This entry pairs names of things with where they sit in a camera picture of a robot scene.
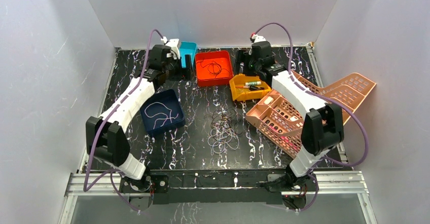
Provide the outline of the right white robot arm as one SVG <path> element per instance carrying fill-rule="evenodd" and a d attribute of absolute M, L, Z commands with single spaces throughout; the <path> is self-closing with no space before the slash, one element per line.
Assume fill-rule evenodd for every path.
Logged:
<path fill-rule="evenodd" d="M 268 41 L 254 42 L 250 49 L 236 53 L 235 66 L 243 64 L 246 76 L 257 76 L 286 99 L 302 118 L 296 129 L 276 133 L 287 143 L 299 140 L 298 153 L 287 165 L 285 175 L 275 180 L 283 188 L 299 190 L 311 179 L 313 168 L 344 140 L 342 105 L 306 88 L 293 74 L 291 62 L 276 62 Z"/>

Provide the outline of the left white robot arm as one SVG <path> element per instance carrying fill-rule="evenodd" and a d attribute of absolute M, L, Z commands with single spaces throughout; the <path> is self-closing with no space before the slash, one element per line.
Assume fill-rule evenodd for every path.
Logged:
<path fill-rule="evenodd" d="M 151 187 L 150 171 L 130 152 L 125 132 L 141 107 L 166 82 L 189 79 L 191 58 L 182 66 L 179 39 L 165 40 L 146 50 L 142 71 L 134 77 L 119 98 L 99 116 L 90 116 L 85 124 L 86 152 L 89 156 L 84 191 L 94 184 L 89 182 L 93 160 L 111 166 L 111 172 L 120 172 L 134 190 L 145 192 Z"/>

